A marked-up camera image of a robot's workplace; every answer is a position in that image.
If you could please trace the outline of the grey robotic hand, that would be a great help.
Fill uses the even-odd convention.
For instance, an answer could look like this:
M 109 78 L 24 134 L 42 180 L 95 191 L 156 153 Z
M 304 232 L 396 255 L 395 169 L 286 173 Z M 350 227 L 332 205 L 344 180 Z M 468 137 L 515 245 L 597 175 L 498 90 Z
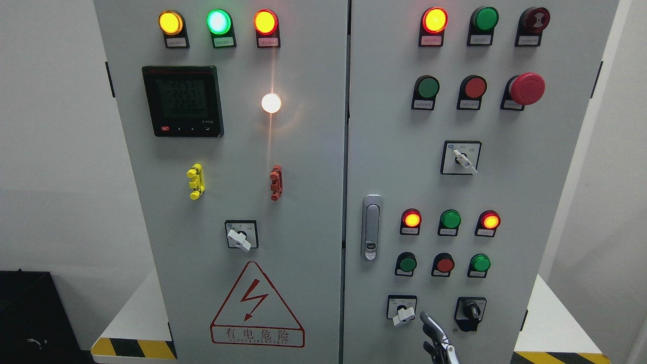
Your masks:
M 450 342 L 444 330 L 425 311 L 419 314 L 423 323 L 423 331 L 430 341 L 423 343 L 424 350 L 432 358 L 432 363 L 460 363 L 456 349 Z

